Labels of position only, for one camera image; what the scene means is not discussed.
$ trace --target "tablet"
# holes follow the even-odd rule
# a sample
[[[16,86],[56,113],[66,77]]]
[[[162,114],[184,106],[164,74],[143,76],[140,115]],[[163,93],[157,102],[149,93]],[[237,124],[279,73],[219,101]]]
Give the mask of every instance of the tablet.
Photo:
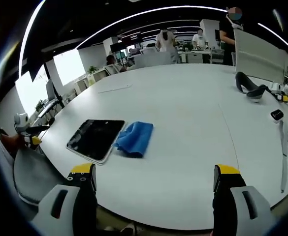
[[[124,124],[123,120],[88,119],[71,137],[66,147],[93,162],[102,164]]]

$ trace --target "blue cloth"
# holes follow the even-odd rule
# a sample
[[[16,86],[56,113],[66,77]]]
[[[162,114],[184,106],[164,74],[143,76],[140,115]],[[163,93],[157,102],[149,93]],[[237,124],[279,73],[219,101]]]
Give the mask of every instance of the blue cloth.
[[[143,157],[153,128],[153,124],[150,123],[134,122],[120,133],[114,146],[130,157]]]

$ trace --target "black ceiling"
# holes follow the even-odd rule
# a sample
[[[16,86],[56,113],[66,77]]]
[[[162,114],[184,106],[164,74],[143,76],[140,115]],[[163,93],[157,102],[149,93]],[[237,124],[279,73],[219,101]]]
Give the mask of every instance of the black ceiling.
[[[182,0],[176,5],[197,5],[198,1],[194,0]],[[216,7],[225,9],[223,4],[207,5],[210,7]],[[46,57],[51,57],[54,54],[67,51],[74,48],[78,43],[62,47],[50,52],[50,54],[43,54],[42,49],[51,45],[58,44],[71,39],[88,38],[93,33],[102,29],[103,27],[118,21],[124,17],[136,14],[139,12],[156,9],[159,7],[171,6],[169,1],[161,0],[141,0],[138,2],[130,2],[128,0],[97,0],[97,1],[85,1],[85,0],[46,0],[41,8],[34,25],[30,31],[24,59],[28,58],[28,62],[42,65],[43,60]],[[271,33],[259,27],[257,23],[262,23],[269,27],[282,38],[288,42],[288,7],[277,8],[284,22],[284,30],[281,31],[279,24],[272,14],[274,9],[271,6],[241,6],[239,7],[243,11],[243,19],[245,22],[245,31],[255,34],[265,40],[273,43],[277,47],[287,49],[278,38]],[[213,19],[220,20],[224,17],[225,13],[197,8],[176,8],[162,11],[155,11],[140,16],[133,17],[131,19],[122,21],[93,37],[87,42],[87,45],[102,42],[104,39],[111,36],[121,35],[129,30],[159,23],[165,21],[177,21],[177,20],[202,20]],[[26,26],[27,21],[22,19],[22,23]],[[149,31],[160,29],[161,26],[176,27],[176,26],[199,26],[199,22],[187,21],[187,22],[172,22],[163,25],[153,25],[145,27],[140,31]],[[145,36],[154,35],[156,32],[147,33]],[[16,49],[11,59],[9,60],[6,68],[6,72],[14,68],[18,64],[20,54],[20,46]]]

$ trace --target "floor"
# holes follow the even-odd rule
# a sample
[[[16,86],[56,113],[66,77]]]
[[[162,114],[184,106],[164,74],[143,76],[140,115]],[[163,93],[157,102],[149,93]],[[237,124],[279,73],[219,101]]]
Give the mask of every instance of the floor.
[[[287,212],[288,212],[288,195],[272,209],[272,213],[279,219],[283,217]],[[104,229],[107,226],[111,226],[115,229],[121,230],[130,223],[129,220],[122,218],[114,213],[111,213],[100,206],[97,209],[97,220],[98,220],[97,223],[101,229]],[[192,236],[192,235],[209,236],[211,232],[211,230],[205,232],[172,231],[143,225],[139,226],[144,229],[144,231],[139,234],[140,236]]]

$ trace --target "person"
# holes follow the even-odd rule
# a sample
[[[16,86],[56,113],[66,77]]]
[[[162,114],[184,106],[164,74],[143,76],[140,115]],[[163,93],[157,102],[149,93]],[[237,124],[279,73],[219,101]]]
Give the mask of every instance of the person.
[[[219,22],[220,40],[224,46],[224,65],[233,65],[231,53],[235,53],[234,28],[243,30],[242,13],[238,7],[227,7],[228,14]]]
[[[123,66],[116,64],[116,60],[113,55],[108,55],[106,57],[106,65],[114,65],[120,72],[126,71]]]
[[[170,52],[171,60],[174,63],[179,63],[179,54],[175,48],[176,42],[174,34],[166,29],[162,29],[156,36],[156,47],[160,52]]]
[[[193,47],[197,50],[204,50],[209,48],[208,40],[206,36],[203,34],[203,29],[199,29],[197,31],[197,34],[193,36],[192,44]],[[209,55],[203,54],[202,56],[203,56],[203,63],[210,63]]]
[[[206,36],[203,34],[203,29],[199,29],[197,34],[193,36],[192,44],[195,49],[204,50],[208,47],[208,40]]]

